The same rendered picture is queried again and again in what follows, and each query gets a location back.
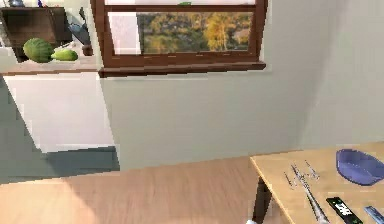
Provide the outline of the dark blue pan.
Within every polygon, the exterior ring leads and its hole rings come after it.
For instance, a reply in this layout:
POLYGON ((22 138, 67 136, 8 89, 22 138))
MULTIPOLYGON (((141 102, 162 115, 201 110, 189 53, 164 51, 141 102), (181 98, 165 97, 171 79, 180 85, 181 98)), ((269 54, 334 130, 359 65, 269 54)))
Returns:
POLYGON ((84 23, 82 25, 71 23, 68 28, 83 45, 90 45, 90 35, 83 7, 80 8, 79 15, 84 20, 84 23))

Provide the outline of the round green melon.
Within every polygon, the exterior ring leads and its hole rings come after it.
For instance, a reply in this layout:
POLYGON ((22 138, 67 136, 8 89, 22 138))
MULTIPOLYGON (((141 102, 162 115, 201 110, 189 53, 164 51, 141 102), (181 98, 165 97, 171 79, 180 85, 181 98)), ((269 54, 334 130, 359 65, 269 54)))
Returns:
POLYGON ((52 45, 41 38, 32 38, 23 45, 24 54, 37 63, 48 63, 52 60, 54 53, 52 45))

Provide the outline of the blue bowl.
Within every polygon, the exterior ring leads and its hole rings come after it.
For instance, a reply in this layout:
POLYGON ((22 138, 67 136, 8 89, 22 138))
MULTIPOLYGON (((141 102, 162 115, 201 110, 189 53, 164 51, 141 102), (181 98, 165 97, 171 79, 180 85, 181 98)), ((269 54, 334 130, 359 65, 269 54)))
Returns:
POLYGON ((338 150, 336 169, 343 178, 360 186, 372 186, 384 180, 384 163, 356 149, 338 150))

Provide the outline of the black remote control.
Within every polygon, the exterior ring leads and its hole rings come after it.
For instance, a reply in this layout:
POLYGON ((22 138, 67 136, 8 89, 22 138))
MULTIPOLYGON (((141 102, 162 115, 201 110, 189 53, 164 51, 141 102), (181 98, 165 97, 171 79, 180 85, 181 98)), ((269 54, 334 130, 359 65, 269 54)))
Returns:
POLYGON ((363 221, 339 197, 327 198, 327 203, 345 224, 363 224, 363 221))

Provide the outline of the blue grey flat card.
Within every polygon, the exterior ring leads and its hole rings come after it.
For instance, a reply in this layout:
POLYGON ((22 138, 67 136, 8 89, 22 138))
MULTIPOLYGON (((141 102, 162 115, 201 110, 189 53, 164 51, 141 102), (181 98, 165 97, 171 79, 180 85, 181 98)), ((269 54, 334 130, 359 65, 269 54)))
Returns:
POLYGON ((373 206, 366 206, 364 210, 376 222, 376 224, 384 224, 384 216, 373 206))

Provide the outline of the silver spoon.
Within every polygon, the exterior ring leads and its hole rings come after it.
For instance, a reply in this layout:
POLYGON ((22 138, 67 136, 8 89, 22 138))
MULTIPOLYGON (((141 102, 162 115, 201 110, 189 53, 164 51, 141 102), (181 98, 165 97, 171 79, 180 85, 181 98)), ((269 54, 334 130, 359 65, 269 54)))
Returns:
POLYGON ((314 179, 316 179, 316 180, 318 180, 319 177, 320 177, 320 176, 318 175, 318 173, 313 169, 313 167, 308 163, 307 160, 305 160, 305 163, 306 163, 307 167, 308 167, 309 170, 310 170, 310 175, 311 175, 311 177, 314 178, 314 179))

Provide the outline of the small light green vegetable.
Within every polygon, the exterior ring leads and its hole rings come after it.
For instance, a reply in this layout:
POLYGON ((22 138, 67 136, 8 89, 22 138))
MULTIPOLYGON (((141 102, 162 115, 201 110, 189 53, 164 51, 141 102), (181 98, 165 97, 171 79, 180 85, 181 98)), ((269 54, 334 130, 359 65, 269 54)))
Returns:
POLYGON ((56 51, 51 55, 51 57, 59 61, 75 61, 78 59, 78 54, 70 49, 62 49, 60 51, 56 51))

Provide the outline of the light wooden dining table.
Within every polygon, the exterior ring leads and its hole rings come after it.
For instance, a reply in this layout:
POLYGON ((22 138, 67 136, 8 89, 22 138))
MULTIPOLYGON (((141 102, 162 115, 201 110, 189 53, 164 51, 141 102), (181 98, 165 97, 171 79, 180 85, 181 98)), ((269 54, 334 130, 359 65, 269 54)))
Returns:
POLYGON ((344 224, 329 205, 329 198, 344 201, 362 224, 376 224, 367 206, 384 215, 384 180, 360 186, 337 170, 337 152, 342 148, 294 150, 250 158, 258 174, 252 221, 263 224, 271 202, 278 205, 283 224, 344 224))

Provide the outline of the brown framed window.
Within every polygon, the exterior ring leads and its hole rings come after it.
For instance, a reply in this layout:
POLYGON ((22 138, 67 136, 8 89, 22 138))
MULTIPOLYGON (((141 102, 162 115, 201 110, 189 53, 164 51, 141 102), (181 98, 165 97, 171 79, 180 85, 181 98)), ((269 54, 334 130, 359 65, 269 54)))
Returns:
POLYGON ((90 0, 99 76, 262 70, 268 0, 90 0))

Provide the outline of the white kitchen counter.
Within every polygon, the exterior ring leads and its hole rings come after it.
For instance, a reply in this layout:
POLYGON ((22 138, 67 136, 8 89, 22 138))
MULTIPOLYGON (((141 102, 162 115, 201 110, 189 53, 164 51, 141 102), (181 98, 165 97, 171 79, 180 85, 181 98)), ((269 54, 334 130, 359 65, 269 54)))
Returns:
POLYGON ((0 74, 35 146, 44 153, 112 146, 113 135, 94 56, 74 62, 19 63, 0 47, 0 74))

